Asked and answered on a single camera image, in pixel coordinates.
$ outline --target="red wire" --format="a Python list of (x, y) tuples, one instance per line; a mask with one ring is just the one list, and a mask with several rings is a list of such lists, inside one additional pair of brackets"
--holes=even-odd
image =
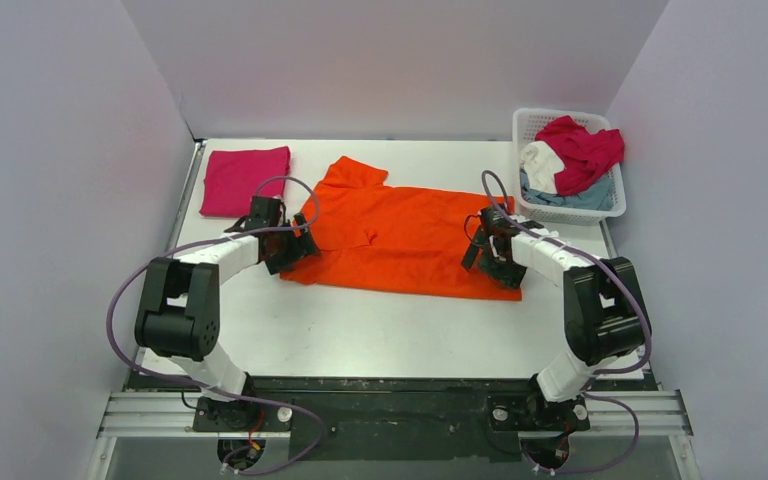
[(254, 441), (251, 439), (251, 435), (252, 435), (252, 433), (260, 430), (260, 427), (263, 426), (263, 419), (264, 418), (266, 418), (266, 411), (265, 410), (261, 410), (260, 411), (260, 419), (257, 421), (257, 425), (255, 425), (254, 428), (249, 430), (249, 445), (251, 445), (252, 448), (254, 448), (255, 450), (260, 450), (260, 448), (255, 447)]

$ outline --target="pile of clothes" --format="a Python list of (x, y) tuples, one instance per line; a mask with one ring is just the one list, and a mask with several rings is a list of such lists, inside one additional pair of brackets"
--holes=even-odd
[(624, 150), (619, 130), (591, 134), (569, 115), (557, 118), (519, 152), (523, 198), (535, 205), (611, 210), (614, 182), (607, 174), (622, 162)]

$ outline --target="clothing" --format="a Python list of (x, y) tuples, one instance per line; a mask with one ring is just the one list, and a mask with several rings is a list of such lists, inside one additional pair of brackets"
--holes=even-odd
[(619, 130), (591, 134), (569, 115), (556, 118), (535, 135), (546, 142), (564, 162), (555, 174), (558, 195), (576, 195), (593, 185), (623, 160), (625, 142)]
[(553, 207), (583, 208), (587, 210), (609, 211), (614, 208), (614, 182), (611, 177), (604, 175), (596, 183), (578, 195), (553, 195), (540, 192), (529, 187), (529, 177), (524, 170), (519, 171), (522, 196), (528, 203), (535, 205), (551, 205)]
[[(461, 267), (469, 246), (464, 218), (488, 205), (484, 195), (389, 187), (386, 178), (386, 170), (348, 157), (331, 165), (314, 188), (321, 213), (310, 228), (322, 256), (302, 259), (281, 278), (397, 293), (522, 298), (521, 290)], [(302, 212), (313, 217), (311, 200)], [(472, 235), (475, 225), (468, 228)]]
[(531, 188), (546, 193), (558, 193), (555, 174), (564, 169), (564, 161), (546, 142), (531, 142), (519, 155), (519, 167), (528, 174)]
[[(204, 200), (199, 213), (208, 217), (249, 214), (255, 189), (264, 180), (290, 173), (290, 148), (213, 152), (204, 177)], [(258, 195), (284, 194), (284, 180), (266, 184)]]

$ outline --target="white cloth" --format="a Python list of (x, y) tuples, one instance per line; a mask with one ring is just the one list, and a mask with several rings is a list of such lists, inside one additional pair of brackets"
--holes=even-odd
[(519, 167), (528, 175), (529, 188), (557, 195), (555, 174), (563, 171), (564, 161), (546, 142), (531, 142), (519, 154)]

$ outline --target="screw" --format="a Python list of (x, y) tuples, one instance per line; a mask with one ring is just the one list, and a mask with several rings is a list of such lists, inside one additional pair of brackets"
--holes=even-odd
[(504, 422), (508, 419), (508, 411), (503, 410), (501, 408), (494, 408), (493, 409), (493, 418), (496, 419), (496, 421)]
[(576, 405), (572, 407), (572, 413), (575, 414), (575, 418), (584, 420), (587, 418), (587, 408), (584, 405)]
[(278, 421), (287, 423), (293, 418), (293, 410), (287, 407), (281, 407), (278, 409)]

